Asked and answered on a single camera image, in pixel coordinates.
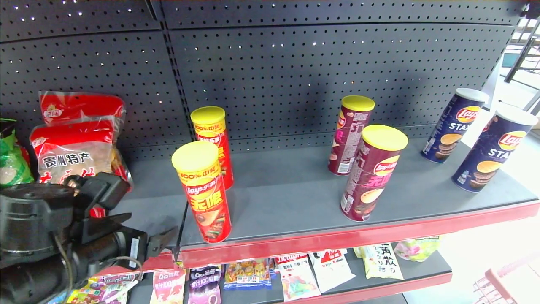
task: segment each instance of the white lid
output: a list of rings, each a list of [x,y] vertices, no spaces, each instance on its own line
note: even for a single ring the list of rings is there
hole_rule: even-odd
[[[496,104],[495,114],[507,121],[522,125],[536,125],[538,123],[538,118],[533,114],[503,102]]]
[[[478,102],[488,102],[489,101],[489,95],[478,91],[475,89],[469,89],[469,88],[457,88],[456,94],[460,95],[463,98],[467,98],[469,100],[474,100]]]

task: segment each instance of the white floor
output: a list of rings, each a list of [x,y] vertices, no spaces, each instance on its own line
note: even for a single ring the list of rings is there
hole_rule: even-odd
[[[515,82],[507,84],[502,79],[500,77],[497,81],[494,101],[503,100],[523,106],[536,93],[527,86]],[[492,115],[493,110],[483,111],[462,142],[472,146]],[[540,196],[540,140],[527,136],[502,170]],[[474,281],[483,277],[489,268],[497,269],[537,248],[538,231],[540,216],[447,235],[440,252],[453,269],[452,282],[405,293],[405,298],[409,304],[474,303],[478,300],[473,294]]]

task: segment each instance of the yellow lid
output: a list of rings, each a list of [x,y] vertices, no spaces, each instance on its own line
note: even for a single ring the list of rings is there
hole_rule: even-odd
[[[225,119],[225,110],[220,107],[210,105],[191,112],[190,117],[191,121],[195,124],[213,124]]]
[[[366,112],[373,110],[375,107],[375,102],[373,99],[365,96],[349,95],[343,97],[341,100],[341,105],[353,111]]]
[[[382,124],[372,124],[362,130],[362,138],[373,147],[385,151],[403,150],[409,139],[398,129]]]
[[[218,159],[218,146],[207,141],[194,141],[178,148],[172,155],[173,167],[178,172],[204,171]]]

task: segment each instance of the potato chip canister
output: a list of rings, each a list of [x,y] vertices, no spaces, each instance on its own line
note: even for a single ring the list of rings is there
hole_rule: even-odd
[[[219,164],[225,181],[225,189],[234,183],[231,151],[225,126],[225,110],[213,105],[191,112],[197,140],[214,143],[218,147]]]
[[[516,150],[538,119],[514,106],[499,103],[452,180],[460,188],[480,192]]]
[[[488,101],[484,92],[457,88],[421,154],[432,162],[445,162]]]
[[[337,118],[337,127],[328,160],[328,169],[335,175],[348,175],[362,130],[369,122],[375,102],[358,95],[345,96]]]
[[[218,146],[207,141],[190,142],[178,148],[171,160],[202,238],[208,243],[226,239],[232,227]]]
[[[341,210],[353,221],[369,218],[409,139],[392,127],[372,124],[364,128],[350,171]]]

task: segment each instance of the blue lay's stax canister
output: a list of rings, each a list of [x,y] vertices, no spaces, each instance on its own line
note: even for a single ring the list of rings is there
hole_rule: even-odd
[[[421,154],[432,162],[445,162],[488,101],[489,95],[484,92],[457,88]]]
[[[537,122],[534,115],[499,103],[452,180],[462,189],[480,192]]]

